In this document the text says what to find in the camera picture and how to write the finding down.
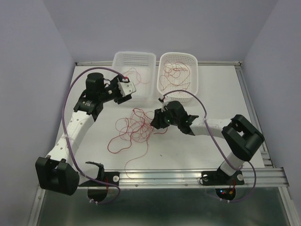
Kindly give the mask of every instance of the tangled red string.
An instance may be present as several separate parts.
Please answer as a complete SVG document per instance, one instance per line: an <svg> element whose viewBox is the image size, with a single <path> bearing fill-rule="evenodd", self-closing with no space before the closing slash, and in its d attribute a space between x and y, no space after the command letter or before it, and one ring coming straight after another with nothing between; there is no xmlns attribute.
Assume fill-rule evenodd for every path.
<svg viewBox="0 0 301 226"><path fill-rule="evenodd" d="M152 118L150 116L148 116L148 114L150 114L150 113L153 114L153 112L150 112L150 111L144 112L144 110L142 110L140 108L134 108L132 111L132 114L129 118L118 119L115 123L115 128L119 132L119 135L116 137L113 137L109 141L107 149L110 153L117 154L117 153L121 152L122 150L129 149L132 146L133 141L135 141L137 143L146 142L146 145L147 145L146 152L143 155L126 162L126 164L124 166L124 170L125 170L127 177L129 177L126 172L127 164L135 159L142 158L148 152L148 149L149 149L148 140L150 139L150 136L151 136L152 132L154 131L154 128L151 126ZM126 125L123 128L118 129L117 124L122 121L124 121L126 123ZM110 144L116 138L121 138L122 140L129 141L129 146L121 148L119 151L116 151L116 152L111 151Z"/></svg>
<svg viewBox="0 0 301 226"><path fill-rule="evenodd" d="M134 67L131 67L128 71L123 72L122 74L123 74L124 76L130 78L130 79L131 79L133 76L136 75L136 79L137 79L138 83L137 83L137 84L134 84L135 86L138 85L138 84L140 84L140 83L142 83L142 84L147 84L147 83L150 82L150 81L148 81L148 82L143 82L140 73L139 73L139 72L137 71L137 69L134 68Z"/></svg>
<svg viewBox="0 0 301 226"><path fill-rule="evenodd" d="M170 61L165 61L164 63L164 74L159 77L159 82L162 86L161 91L164 91L166 88L174 89L183 89L187 90L190 86L190 69L183 62L177 61L172 64Z"/></svg>

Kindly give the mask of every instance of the string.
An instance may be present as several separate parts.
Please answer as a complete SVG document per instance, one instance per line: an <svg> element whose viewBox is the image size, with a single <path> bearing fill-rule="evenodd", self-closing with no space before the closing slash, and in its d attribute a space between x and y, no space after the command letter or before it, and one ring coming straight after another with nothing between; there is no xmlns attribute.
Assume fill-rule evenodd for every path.
<svg viewBox="0 0 301 226"><path fill-rule="evenodd" d="M147 148L146 148L146 152L136 158L130 159L129 161L126 162L125 166L124 166L124 171L125 174L127 175L128 178L131 179L131 177L129 177L129 175L126 172L126 167L127 164L130 163L133 160L139 159L144 157L149 149L149 139L151 137L151 134L154 131L154 128L151 126L151 121L152 118L149 116L150 113L154 113L152 111L149 112L145 112L143 109L140 108L134 108L132 110L131 116L129 118L121 118L118 119L115 123L115 129L119 132L119 135L116 137L113 137L107 146L107 149L110 153L112 154L117 154L120 153L122 150L126 150L129 149L133 142L137 142L137 143L146 143ZM118 124L120 123L125 123L125 126L123 125L121 129L118 128ZM163 133L154 133L154 134L165 134L167 132L167 130ZM121 148L120 150L113 152L110 149L110 144L112 143L113 140L120 138L122 140L125 141L129 141L129 145L126 147Z"/></svg>
<svg viewBox="0 0 301 226"><path fill-rule="evenodd" d="M164 74L160 75L159 77L159 83L162 86L161 91L164 91L166 89L189 89L190 69L185 63L177 61L174 64L172 64L170 61L167 60L164 62L163 71Z"/></svg>
<svg viewBox="0 0 301 226"><path fill-rule="evenodd" d="M143 82L140 73L139 73L139 72L137 71L137 69L134 68L134 67L131 67L128 71L123 72L122 74L123 74L124 76L130 78L130 79L133 79L133 76L132 76L132 75L136 75L136 79L137 79L138 83L137 83L137 84L134 84L135 86L136 86L136 85L139 85L140 83L141 83L141 84L147 84L147 83L150 82L150 81L148 81L148 82Z"/></svg>

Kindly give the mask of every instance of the glass panel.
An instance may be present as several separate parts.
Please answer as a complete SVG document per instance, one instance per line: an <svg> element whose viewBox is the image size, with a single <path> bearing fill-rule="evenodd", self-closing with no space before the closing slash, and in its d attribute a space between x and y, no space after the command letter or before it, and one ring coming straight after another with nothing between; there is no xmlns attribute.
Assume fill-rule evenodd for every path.
<svg viewBox="0 0 301 226"><path fill-rule="evenodd" d="M237 189L237 198L250 189ZM87 190L73 196L46 191L38 225L264 226L289 225L277 188L256 188L239 203L214 199L214 189L124 190L112 204L91 204Z"/></svg>

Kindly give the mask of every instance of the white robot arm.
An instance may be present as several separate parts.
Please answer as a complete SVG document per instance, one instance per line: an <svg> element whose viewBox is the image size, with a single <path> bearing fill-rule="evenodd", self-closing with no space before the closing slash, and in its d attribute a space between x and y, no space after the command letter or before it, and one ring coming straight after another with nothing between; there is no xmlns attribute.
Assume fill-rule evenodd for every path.
<svg viewBox="0 0 301 226"><path fill-rule="evenodd" d="M134 92L136 92L134 84L121 74L113 78L110 84L104 84L104 77L101 73L90 73L87 76L86 90L79 97L67 126L66 134L68 134L73 155L76 154L86 132L103 110L103 104L111 100L121 104L130 100ZM79 185L79 174L72 168L72 164L66 135L63 134L46 158L39 157L36 161L35 167L40 187L72 195Z"/></svg>
<svg viewBox="0 0 301 226"><path fill-rule="evenodd" d="M156 129L175 125L184 134L209 135L214 141L214 137L224 138L227 141L232 152L228 157L224 156L225 161L217 171L202 172L202 175L211 177L207 178L208 183L204 185L229 184L233 180L233 175L237 174L244 162L251 160L264 142L264 136L242 115L223 120L204 119L197 115L188 115L178 101L163 102L162 108L155 110L151 125Z"/></svg>

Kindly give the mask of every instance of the white plastic basket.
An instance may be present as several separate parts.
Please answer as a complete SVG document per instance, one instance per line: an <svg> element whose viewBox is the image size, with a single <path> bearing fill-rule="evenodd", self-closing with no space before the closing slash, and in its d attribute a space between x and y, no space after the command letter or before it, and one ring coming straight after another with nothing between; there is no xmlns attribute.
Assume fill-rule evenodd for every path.
<svg viewBox="0 0 301 226"><path fill-rule="evenodd" d="M198 93L198 60L187 53L165 53L160 58L157 89L162 95L173 90L184 89ZM172 100L186 102L192 96L185 92L168 95Z"/></svg>
<svg viewBox="0 0 301 226"><path fill-rule="evenodd" d="M155 89L156 55L144 52L118 52L112 68L128 77L136 86L133 100L146 100L153 96Z"/></svg>

